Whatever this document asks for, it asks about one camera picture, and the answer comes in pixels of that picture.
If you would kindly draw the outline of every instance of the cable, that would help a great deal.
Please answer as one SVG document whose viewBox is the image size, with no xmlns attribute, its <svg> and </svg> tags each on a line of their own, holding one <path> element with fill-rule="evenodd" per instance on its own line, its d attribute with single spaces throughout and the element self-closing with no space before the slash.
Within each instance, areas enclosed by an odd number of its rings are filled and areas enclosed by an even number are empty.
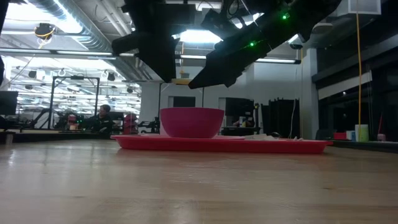
<svg viewBox="0 0 398 224">
<path fill-rule="evenodd" d="M 104 19 L 99 19 L 98 16 L 97 16 L 97 8 L 98 8 L 98 5 L 96 5 L 94 7 L 94 16 L 95 16 L 95 18 L 97 19 L 98 22 L 104 22 L 106 20 L 106 16 L 104 17 Z"/>
<path fill-rule="evenodd" d="M 22 74 L 22 72 L 25 71 L 25 69 L 30 64 L 30 62 L 33 60 L 33 58 L 35 58 L 35 56 L 36 56 L 36 54 L 33 54 L 32 58 L 26 63 L 26 65 L 22 68 L 22 70 L 14 78 L 12 78 L 6 84 L 4 84 L 4 86 L 6 86 L 6 85 L 10 84 L 11 82 L 13 82 L 14 80 L 16 80 Z"/>
<path fill-rule="evenodd" d="M 296 67 L 296 72 L 295 72 L 295 79 L 294 83 L 297 82 L 297 67 Z M 294 117 L 294 111 L 296 110 L 296 87 L 294 87 L 294 102 L 293 102 L 293 111 L 292 111 L 292 118 L 290 120 L 290 134 L 287 138 L 292 138 L 292 131 L 293 131 L 293 117 Z"/>
<path fill-rule="evenodd" d="M 52 38 L 51 39 L 49 39 L 48 41 L 45 41 L 45 40 L 42 40 L 42 39 L 40 39 L 40 38 L 37 38 L 37 43 L 39 44 L 39 45 L 47 45 L 47 44 L 49 44 L 49 43 L 51 43 L 51 41 L 52 41 Z"/>
<path fill-rule="evenodd" d="M 210 2 L 205 1 L 205 0 L 202 0 L 202 1 L 199 2 L 199 5 L 198 5 L 198 7 L 197 7 L 197 11 L 199 11 L 199 7 L 200 7 L 200 5 L 201 5 L 203 2 L 209 4 L 209 6 L 210 6 L 212 9 L 214 9 L 213 5 L 212 5 Z"/>
<path fill-rule="evenodd" d="M 358 64 L 359 64 L 359 96 L 358 96 L 358 139 L 361 139 L 361 104 L 362 104 L 362 58 L 361 58 L 361 34 L 359 33 L 359 0 L 356 0 L 356 33 L 358 42 Z"/>
</svg>

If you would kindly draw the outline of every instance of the ceiling pipe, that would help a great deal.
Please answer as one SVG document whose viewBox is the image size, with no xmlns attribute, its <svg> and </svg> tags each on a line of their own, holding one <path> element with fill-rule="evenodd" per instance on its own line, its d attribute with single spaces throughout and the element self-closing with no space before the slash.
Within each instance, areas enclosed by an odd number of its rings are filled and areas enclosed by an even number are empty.
<svg viewBox="0 0 398 224">
<path fill-rule="evenodd" d="M 126 22 L 124 21 L 124 19 L 120 16 L 120 13 L 118 12 L 118 10 L 115 8 L 114 4 L 111 4 L 111 2 L 109 0 L 97 0 L 97 1 L 103 1 L 105 3 L 105 5 L 107 6 L 107 9 L 109 10 L 109 12 L 111 13 L 111 15 L 113 15 L 116 20 L 119 22 L 119 25 L 124 29 L 124 31 L 126 32 L 126 35 L 131 34 L 131 28 L 129 29 L 129 27 L 126 25 Z"/>
<path fill-rule="evenodd" d="M 109 19 L 109 21 L 112 23 L 113 27 L 117 30 L 117 32 L 120 34 L 120 36 L 125 36 L 127 35 L 122 28 L 120 28 L 119 24 L 114 20 L 113 16 L 108 12 L 107 8 L 104 6 L 104 3 L 102 0 L 95 0 L 95 3 L 97 3 L 97 6 L 105 13 L 105 16 Z"/>
<path fill-rule="evenodd" d="M 83 30 L 79 33 L 88 35 L 74 39 L 90 51 L 112 52 L 111 43 L 104 34 L 95 26 L 93 21 L 71 0 L 29 0 L 38 9 L 41 9 L 60 21 L 73 19 L 79 23 Z M 131 66 L 134 60 L 117 58 L 110 63 L 114 65 L 127 80 L 143 80 L 137 68 Z"/>
</svg>

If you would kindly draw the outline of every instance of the fluorescent light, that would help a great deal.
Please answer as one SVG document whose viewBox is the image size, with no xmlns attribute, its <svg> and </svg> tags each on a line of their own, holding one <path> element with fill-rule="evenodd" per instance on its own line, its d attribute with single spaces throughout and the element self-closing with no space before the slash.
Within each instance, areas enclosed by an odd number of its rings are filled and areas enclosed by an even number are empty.
<svg viewBox="0 0 398 224">
<path fill-rule="evenodd" d="M 206 59 L 206 56 L 202 55 L 180 55 L 181 59 Z"/>
<path fill-rule="evenodd" d="M 200 59 L 205 60 L 206 56 L 202 55 L 180 55 L 181 59 Z M 256 62 L 268 62 L 268 63 L 295 63 L 295 60 L 290 59 L 278 59 L 278 58 L 260 58 Z"/>
<path fill-rule="evenodd" d="M 122 54 L 119 54 L 119 56 L 122 56 L 122 57 L 134 57 L 134 56 L 135 56 L 135 54 L 130 54 L 130 53 L 122 53 Z"/>
<path fill-rule="evenodd" d="M 71 89 L 71 90 L 73 90 L 73 91 L 80 91 L 80 88 L 79 88 L 79 87 L 73 86 L 73 85 L 68 85 L 67 88 L 68 88 L 68 89 Z"/>
<path fill-rule="evenodd" d="M 48 108 L 45 105 L 22 105 L 23 107 L 41 107 L 41 108 Z"/>
<path fill-rule="evenodd" d="M 218 43 L 221 41 L 217 35 L 208 30 L 189 29 L 180 34 L 181 42 L 189 43 Z"/>
<path fill-rule="evenodd" d="M 264 13 L 256 13 L 253 15 L 253 21 L 256 21 L 260 16 L 264 15 Z"/>
<path fill-rule="evenodd" d="M 89 56 L 87 59 L 92 60 L 116 60 L 116 57 L 99 57 L 99 56 Z"/>
<path fill-rule="evenodd" d="M 31 92 L 19 92 L 18 95 L 21 96 L 51 96 L 51 93 L 31 93 Z M 84 98 L 86 100 L 95 99 L 95 95 L 89 94 L 73 94 L 73 93 L 54 93 L 54 97 L 60 98 L 63 96 L 75 96 L 76 98 Z M 109 95 L 110 98 L 125 99 L 125 100 L 140 100 L 140 98 L 134 94 L 128 95 Z M 107 100 L 106 95 L 99 95 L 99 100 Z"/>
<path fill-rule="evenodd" d="M 1 34 L 7 35 L 32 35 L 35 34 L 34 31 L 22 31 L 22 30 L 3 30 Z"/>
<path fill-rule="evenodd" d="M 245 22 L 245 24 L 248 26 L 248 25 L 250 25 L 250 24 L 252 24 L 253 23 L 253 21 L 249 21 L 249 22 Z M 242 23 L 237 23 L 237 24 L 234 24 L 237 28 L 239 28 L 239 29 L 242 29 L 242 27 L 243 27 L 243 25 L 242 25 Z"/>
<path fill-rule="evenodd" d="M 49 54 L 49 50 L 0 48 L 2 53 Z"/>
<path fill-rule="evenodd" d="M 111 52 L 84 52 L 84 51 L 72 51 L 72 50 L 58 50 L 58 54 L 64 55 L 89 55 L 89 56 L 112 56 Z"/>
<path fill-rule="evenodd" d="M 295 41 L 298 37 L 299 37 L 299 35 L 296 34 L 296 35 L 294 35 L 292 38 L 290 38 L 287 42 L 291 44 L 291 43 L 292 43 L 293 41 Z"/>
<path fill-rule="evenodd" d="M 276 58 L 259 58 L 256 62 L 268 62 L 268 63 L 295 63 L 295 60 L 289 59 L 276 59 Z"/>
<path fill-rule="evenodd" d="M 80 85 L 81 87 L 91 87 L 91 88 L 96 88 L 96 85 Z M 111 85 L 106 85 L 106 86 L 99 86 L 100 88 L 113 88 Z"/>
</svg>

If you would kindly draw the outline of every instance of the desk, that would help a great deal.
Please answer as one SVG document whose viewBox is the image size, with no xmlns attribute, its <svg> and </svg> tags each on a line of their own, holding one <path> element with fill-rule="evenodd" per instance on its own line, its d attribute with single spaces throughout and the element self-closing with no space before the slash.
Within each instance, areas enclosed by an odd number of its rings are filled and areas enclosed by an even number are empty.
<svg viewBox="0 0 398 224">
<path fill-rule="evenodd" d="M 2 224 L 398 223 L 398 155 L 119 150 L 81 140 L 0 146 Z"/>
<path fill-rule="evenodd" d="M 16 133 L 14 135 L 15 143 L 21 142 L 41 142 L 41 141 L 56 141 L 56 140 L 80 140 L 80 139 L 105 139 L 109 136 L 91 133 L 60 133 L 59 131 L 53 133 Z"/>
<path fill-rule="evenodd" d="M 360 149 L 377 152 L 398 153 L 398 142 L 353 142 L 353 141 L 333 141 L 335 147 L 347 147 L 350 149 Z"/>
</svg>

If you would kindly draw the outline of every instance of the man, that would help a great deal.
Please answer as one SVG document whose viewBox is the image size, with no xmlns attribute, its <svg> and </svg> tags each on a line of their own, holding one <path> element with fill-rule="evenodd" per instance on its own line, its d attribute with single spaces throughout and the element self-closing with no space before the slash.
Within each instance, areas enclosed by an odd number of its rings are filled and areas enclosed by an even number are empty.
<svg viewBox="0 0 398 224">
<path fill-rule="evenodd" d="M 97 116 L 92 116 L 89 120 L 91 123 L 91 131 L 93 133 L 111 134 L 113 121 L 108 113 L 111 111 L 109 105 L 102 105 L 99 108 Z"/>
</svg>

